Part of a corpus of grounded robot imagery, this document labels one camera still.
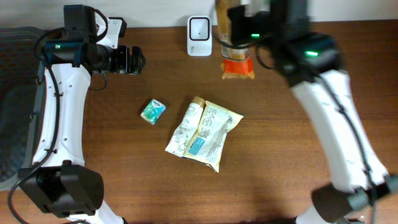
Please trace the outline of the orange noodle packet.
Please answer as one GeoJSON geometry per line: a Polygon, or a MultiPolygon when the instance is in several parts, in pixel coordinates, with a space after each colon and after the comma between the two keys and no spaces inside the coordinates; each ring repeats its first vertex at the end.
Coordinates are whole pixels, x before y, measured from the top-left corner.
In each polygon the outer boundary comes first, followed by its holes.
{"type": "Polygon", "coordinates": [[[248,49],[231,48],[231,21],[228,18],[228,9],[239,6],[241,1],[215,1],[215,12],[218,23],[217,34],[213,37],[221,45],[223,61],[222,79],[255,79],[252,59],[248,49]]]}

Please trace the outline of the green Kleenex tissue pack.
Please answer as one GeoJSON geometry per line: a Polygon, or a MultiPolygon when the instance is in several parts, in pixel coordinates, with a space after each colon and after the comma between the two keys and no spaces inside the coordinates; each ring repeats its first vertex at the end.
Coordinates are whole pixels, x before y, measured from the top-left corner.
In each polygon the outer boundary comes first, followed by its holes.
{"type": "Polygon", "coordinates": [[[156,99],[152,99],[141,113],[141,118],[148,123],[155,125],[162,113],[166,110],[166,106],[156,99]]]}

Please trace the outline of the white tube gold cap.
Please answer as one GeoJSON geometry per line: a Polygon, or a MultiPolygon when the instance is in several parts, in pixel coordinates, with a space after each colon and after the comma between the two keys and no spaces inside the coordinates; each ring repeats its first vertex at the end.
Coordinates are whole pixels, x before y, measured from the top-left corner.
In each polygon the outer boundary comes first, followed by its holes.
{"type": "Polygon", "coordinates": [[[201,116],[205,107],[205,100],[199,96],[195,96],[182,119],[182,122],[174,131],[169,144],[165,148],[166,152],[169,152],[175,156],[182,157],[188,143],[195,134],[201,116]]]}

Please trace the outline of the cream snack bag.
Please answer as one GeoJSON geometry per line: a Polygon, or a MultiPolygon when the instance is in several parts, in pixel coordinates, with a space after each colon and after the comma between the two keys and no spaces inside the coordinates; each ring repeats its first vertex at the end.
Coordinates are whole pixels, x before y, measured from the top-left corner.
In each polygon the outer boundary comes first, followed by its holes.
{"type": "Polygon", "coordinates": [[[226,136],[242,119],[241,114],[205,101],[197,130],[182,157],[209,166],[219,173],[226,136]]]}

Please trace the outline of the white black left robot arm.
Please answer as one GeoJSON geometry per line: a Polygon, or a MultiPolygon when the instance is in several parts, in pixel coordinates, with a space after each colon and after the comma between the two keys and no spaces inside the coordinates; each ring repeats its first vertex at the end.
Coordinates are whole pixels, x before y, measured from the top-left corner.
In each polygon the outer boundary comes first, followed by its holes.
{"type": "Polygon", "coordinates": [[[141,48],[119,45],[126,22],[82,4],[63,8],[60,39],[35,44],[45,78],[45,107],[37,149],[17,187],[43,213],[69,223],[124,223],[104,201],[102,176],[85,167],[82,127],[94,73],[137,75],[146,64],[141,48]]]}

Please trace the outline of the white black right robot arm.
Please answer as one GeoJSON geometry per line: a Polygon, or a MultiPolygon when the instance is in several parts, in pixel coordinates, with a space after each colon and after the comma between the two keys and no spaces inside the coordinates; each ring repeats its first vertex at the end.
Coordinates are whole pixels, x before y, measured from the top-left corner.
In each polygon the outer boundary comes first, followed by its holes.
{"type": "Polygon", "coordinates": [[[397,192],[369,143],[332,36],[313,32],[306,1],[240,4],[227,11],[236,48],[267,48],[273,69],[287,81],[308,114],[330,170],[330,183],[314,190],[310,208],[292,223],[349,223],[349,216],[397,192]]]}

